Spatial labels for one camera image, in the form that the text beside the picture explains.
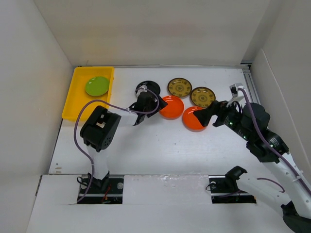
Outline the orange plate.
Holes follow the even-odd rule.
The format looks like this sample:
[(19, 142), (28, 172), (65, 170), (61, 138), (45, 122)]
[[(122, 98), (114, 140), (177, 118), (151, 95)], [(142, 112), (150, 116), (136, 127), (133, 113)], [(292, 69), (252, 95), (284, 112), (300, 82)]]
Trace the orange plate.
[(160, 110), (160, 114), (167, 119), (179, 118), (184, 112), (183, 101), (176, 96), (165, 96), (163, 100), (168, 104)]
[(197, 117), (193, 114), (194, 111), (202, 110), (202, 107), (191, 106), (187, 108), (182, 115), (182, 121), (184, 126), (191, 131), (199, 132), (203, 131), (206, 127), (203, 127)]

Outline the black plate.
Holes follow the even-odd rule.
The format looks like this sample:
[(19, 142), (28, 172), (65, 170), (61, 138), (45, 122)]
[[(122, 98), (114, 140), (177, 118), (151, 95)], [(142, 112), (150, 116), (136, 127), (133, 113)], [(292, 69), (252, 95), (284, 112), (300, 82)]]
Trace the black plate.
[(154, 82), (154, 81), (143, 81), (143, 82), (140, 82), (137, 85), (136, 89), (139, 86), (143, 85), (143, 84), (146, 85), (148, 87), (148, 90), (151, 90), (153, 93), (155, 93), (157, 95), (160, 94), (160, 91), (161, 91), (160, 86), (156, 82)]

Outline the green plate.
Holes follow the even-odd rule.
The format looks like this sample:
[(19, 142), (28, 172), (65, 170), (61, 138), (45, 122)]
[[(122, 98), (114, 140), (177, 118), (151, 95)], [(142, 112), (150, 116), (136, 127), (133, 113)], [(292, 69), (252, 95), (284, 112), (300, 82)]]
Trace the green plate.
[(95, 76), (87, 81), (85, 92), (92, 97), (104, 95), (109, 90), (109, 80), (104, 76)]

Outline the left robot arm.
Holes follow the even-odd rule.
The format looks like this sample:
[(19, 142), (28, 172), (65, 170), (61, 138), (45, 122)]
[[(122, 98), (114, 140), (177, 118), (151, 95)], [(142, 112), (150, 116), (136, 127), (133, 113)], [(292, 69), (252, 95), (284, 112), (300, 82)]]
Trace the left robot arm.
[[(121, 122), (127, 120), (125, 122), (126, 125), (136, 126), (146, 117), (150, 118), (168, 105), (157, 92), (152, 90), (143, 91), (139, 88), (137, 91), (137, 101), (127, 108), (109, 104), (110, 107), (117, 109), (116, 112), (111, 112), (101, 105), (96, 106), (80, 130), (80, 136), (83, 138), (86, 146), (90, 146), (96, 152), (100, 152), (111, 144), (117, 127)], [(105, 168), (102, 170), (104, 172), (103, 176), (94, 177), (95, 172), (99, 171), (99, 169), (95, 167), (93, 157), (78, 145), (76, 136), (78, 121), (79, 118), (77, 118), (74, 126), (74, 142), (77, 148), (91, 162), (91, 173), (88, 174), (86, 180), (80, 179), (80, 184), (86, 186), (86, 193), (89, 189), (100, 193), (104, 192), (109, 187), (109, 170)]]

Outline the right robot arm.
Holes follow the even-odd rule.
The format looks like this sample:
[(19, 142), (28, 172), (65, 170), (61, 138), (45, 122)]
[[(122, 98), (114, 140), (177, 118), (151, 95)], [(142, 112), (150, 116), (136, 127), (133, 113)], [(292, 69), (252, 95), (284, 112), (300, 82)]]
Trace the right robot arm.
[(227, 126), (246, 141), (246, 148), (278, 180), (284, 193), (265, 186), (248, 175), (246, 169), (236, 166), (223, 179), (230, 191), (244, 191), (261, 200), (282, 216), (295, 233), (311, 231), (311, 185), (295, 166), (289, 148), (276, 133), (268, 129), (270, 115), (257, 103), (247, 103), (241, 110), (227, 101), (213, 101), (194, 112), (202, 126), (216, 116), (214, 127)]

